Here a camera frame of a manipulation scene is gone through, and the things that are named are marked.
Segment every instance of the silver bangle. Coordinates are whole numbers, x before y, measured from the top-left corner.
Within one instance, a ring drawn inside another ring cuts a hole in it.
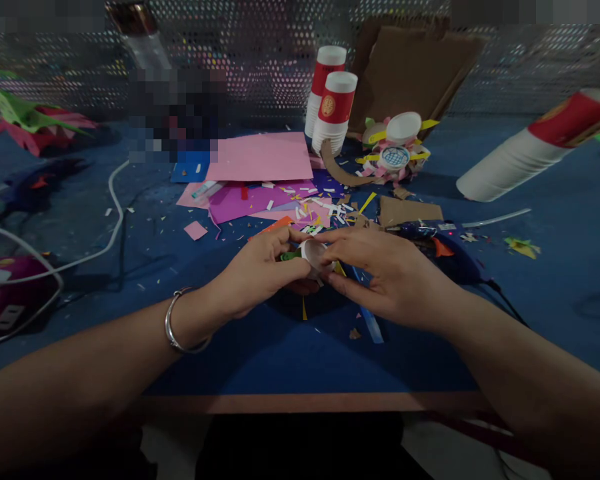
[[[173,306],[175,305],[175,302],[178,301],[178,298],[180,298],[184,294],[184,292],[192,289],[193,287],[184,287],[180,290],[176,290],[175,292],[173,292],[173,299],[171,300],[171,304],[169,306],[169,309],[167,310],[167,316],[165,317],[165,331],[167,332],[167,339],[169,340],[169,344],[172,348],[178,350],[178,352],[180,353],[200,353],[209,346],[209,343],[211,342],[212,338],[212,335],[210,335],[203,340],[202,345],[200,345],[198,348],[187,350],[186,348],[183,348],[182,345],[178,343],[178,340],[176,340],[173,336],[173,330],[171,328],[171,311],[173,310]]]

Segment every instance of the floor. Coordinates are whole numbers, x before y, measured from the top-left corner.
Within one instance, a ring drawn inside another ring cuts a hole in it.
[[[165,419],[144,428],[142,450],[158,464],[158,480],[191,480],[211,418],[191,416]],[[404,414],[402,445],[436,480],[504,479],[494,450],[418,413]],[[550,480],[545,470],[503,454],[520,476],[511,480]]]

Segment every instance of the red and white paper cup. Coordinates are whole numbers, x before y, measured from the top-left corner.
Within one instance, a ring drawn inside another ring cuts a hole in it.
[[[315,61],[315,71],[313,72],[313,83],[311,92],[307,101],[307,118],[305,120],[305,135],[311,138],[313,135],[313,126],[318,118],[318,110],[322,100],[322,91],[325,88],[328,74],[335,71],[345,70],[345,61],[347,60],[347,50],[335,45],[321,47],[318,50],[318,58]]]
[[[600,90],[580,90],[506,140],[460,177],[456,186],[470,200],[496,200],[598,133]]]
[[[357,84],[358,77],[352,73],[333,72],[328,74],[322,92],[318,118],[313,128],[311,148],[316,154],[320,154],[322,142],[327,138],[331,139],[332,154],[340,154],[349,126],[349,116]]]

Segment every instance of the hand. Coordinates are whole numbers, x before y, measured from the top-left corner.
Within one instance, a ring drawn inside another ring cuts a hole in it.
[[[412,242],[389,233],[352,227],[315,239],[332,243],[323,256],[325,265],[340,260],[373,276],[369,288],[336,273],[324,279],[350,300],[396,323],[438,331],[439,322],[453,314],[453,298],[464,293]]]
[[[318,284],[307,279],[311,272],[308,261],[276,261],[282,253],[293,250],[290,241],[300,243],[310,238],[308,233],[290,227],[256,235],[208,284],[208,291],[222,299],[221,308],[230,318],[244,317],[283,287],[299,295],[316,293]]]

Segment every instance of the blue table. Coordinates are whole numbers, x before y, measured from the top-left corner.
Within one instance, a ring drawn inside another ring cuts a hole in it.
[[[526,120],[446,119],[428,138],[433,152],[410,191],[442,206],[447,219],[478,221],[530,207],[524,216],[484,227],[467,248],[486,265],[523,318],[539,334],[600,370],[600,144],[589,142],[550,171],[493,203],[472,203],[455,189],[456,178]],[[72,261],[100,250],[116,222],[107,178],[126,158],[124,123],[111,125],[117,140],[84,149],[90,168],[64,182],[52,208],[21,227],[41,251]],[[0,136],[0,175],[32,157]],[[65,275],[63,302],[45,325],[0,345],[0,368],[80,330],[200,286],[220,272],[248,236],[271,222],[238,219],[222,225],[220,239],[206,211],[176,206],[184,184],[169,182],[172,165],[135,164],[115,189],[127,213],[112,251]],[[364,187],[389,194],[389,186]],[[377,208],[374,201],[366,213]],[[7,228],[16,231],[23,217]],[[209,230],[193,242],[183,228],[198,220]],[[543,249],[534,261],[510,254],[503,238],[531,239]],[[5,241],[0,239],[0,254]],[[468,370],[444,340],[379,320],[387,342],[374,345],[358,308],[330,288],[307,299],[282,292],[216,334],[202,354],[184,357],[146,392],[173,409],[206,412],[338,411],[482,408]],[[349,339],[356,327],[363,335]]]

